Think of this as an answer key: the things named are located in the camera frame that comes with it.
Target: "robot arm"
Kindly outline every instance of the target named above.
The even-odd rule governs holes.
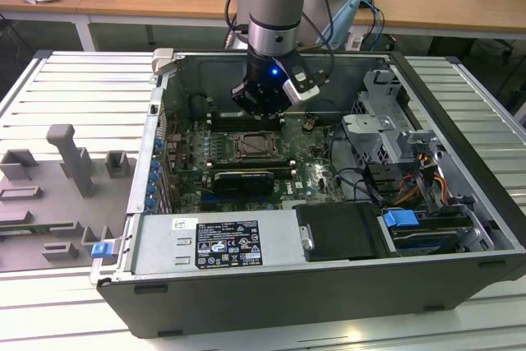
[[[247,74],[233,100],[256,117],[273,117],[310,99],[327,81],[297,51],[304,0],[251,0]]]

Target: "slotted metal platform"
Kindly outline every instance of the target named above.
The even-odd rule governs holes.
[[[92,157],[114,146],[136,155],[154,86],[150,56],[55,52],[48,60],[34,60],[0,104],[0,155],[26,141],[37,159],[57,159],[45,134],[40,137],[57,122],[73,123],[77,145],[86,146]],[[408,60],[524,210],[524,131],[462,66],[444,58]],[[428,127],[423,114],[415,112]],[[449,312],[142,340],[104,302],[88,273],[87,268],[73,268],[1,275],[0,349],[526,349],[526,277],[493,284]],[[243,314],[257,314],[250,298]]]
[[[460,64],[408,57],[441,106],[526,214],[526,131]],[[431,129],[414,102],[409,108]]]
[[[156,82],[150,61],[151,53],[60,51],[34,59],[0,104],[0,156],[28,149],[36,160],[60,159],[46,133],[70,123],[92,159],[108,150],[136,157]]]

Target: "warning label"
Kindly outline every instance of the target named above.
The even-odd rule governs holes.
[[[197,224],[199,269],[263,265],[257,221]]]

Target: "blue latch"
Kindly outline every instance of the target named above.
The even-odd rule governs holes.
[[[412,210],[389,210],[382,216],[387,228],[392,226],[418,226],[420,224]]]
[[[113,243],[112,242],[96,242],[91,248],[91,257],[97,258],[112,258],[113,257]]]

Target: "motherboard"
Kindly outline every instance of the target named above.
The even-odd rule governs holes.
[[[216,132],[210,121],[184,119],[168,126],[174,213],[345,201],[328,159],[333,126],[286,116],[272,130],[239,129]]]

